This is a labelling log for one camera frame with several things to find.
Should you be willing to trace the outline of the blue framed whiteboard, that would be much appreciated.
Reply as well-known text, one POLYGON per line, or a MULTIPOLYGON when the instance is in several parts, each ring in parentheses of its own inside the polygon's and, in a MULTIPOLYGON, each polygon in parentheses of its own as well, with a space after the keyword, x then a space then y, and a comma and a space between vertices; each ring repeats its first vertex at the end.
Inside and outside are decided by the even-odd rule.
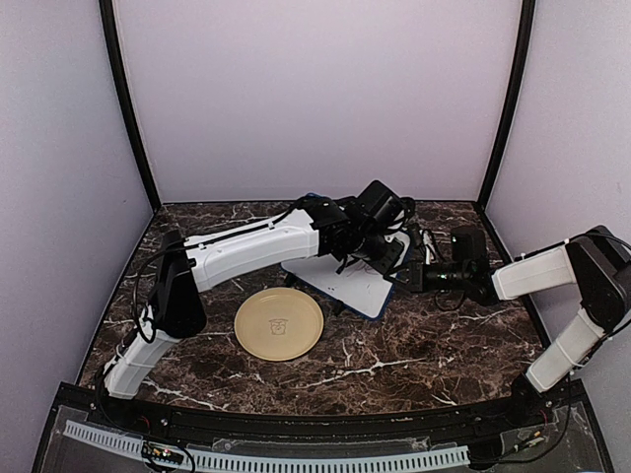
POLYGON ((387 227, 365 214, 357 197, 332 200, 309 195, 304 209, 315 216, 316 228, 320 231, 319 255, 283 262, 281 267, 325 294, 343 301, 347 308, 358 314, 378 319, 383 315, 393 291, 391 280, 396 274, 395 268, 405 262, 411 250, 405 225, 411 218, 415 203, 410 198, 400 197, 404 213, 387 227), (404 253, 390 274, 381 275, 354 257, 364 238, 372 234, 383 235, 387 239, 397 237, 405 244, 404 253))

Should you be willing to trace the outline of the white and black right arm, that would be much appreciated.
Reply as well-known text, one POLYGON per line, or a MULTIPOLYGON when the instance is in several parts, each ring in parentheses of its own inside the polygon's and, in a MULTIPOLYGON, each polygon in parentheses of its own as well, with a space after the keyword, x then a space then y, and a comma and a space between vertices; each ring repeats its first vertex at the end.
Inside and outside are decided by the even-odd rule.
POLYGON ((409 292, 455 290, 480 305, 532 296, 537 307, 557 315, 555 338, 527 368, 532 390, 521 390, 503 407, 514 428, 526 426, 541 410, 542 394, 583 365, 603 342, 630 323, 630 244, 605 226, 594 227, 493 269, 486 258, 425 263, 399 268, 409 292))

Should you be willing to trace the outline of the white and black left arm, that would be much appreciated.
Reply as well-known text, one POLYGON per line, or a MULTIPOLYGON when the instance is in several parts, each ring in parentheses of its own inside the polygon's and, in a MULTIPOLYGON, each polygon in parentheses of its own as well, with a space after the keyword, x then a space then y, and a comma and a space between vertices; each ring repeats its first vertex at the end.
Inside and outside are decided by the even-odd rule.
POLYGON ((134 329, 95 375, 96 393, 105 396, 102 415, 119 430, 138 423, 138 406, 128 399, 171 346, 205 327, 201 293, 251 271, 326 255, 343 267, 364 261, 386 274, 404 252, 393 235, 414 208, 372 182, 357 197, 307 194, 278 216, 214 235, 167 233, 146 261, 157 271, 147 300, 132 302, 134 329))

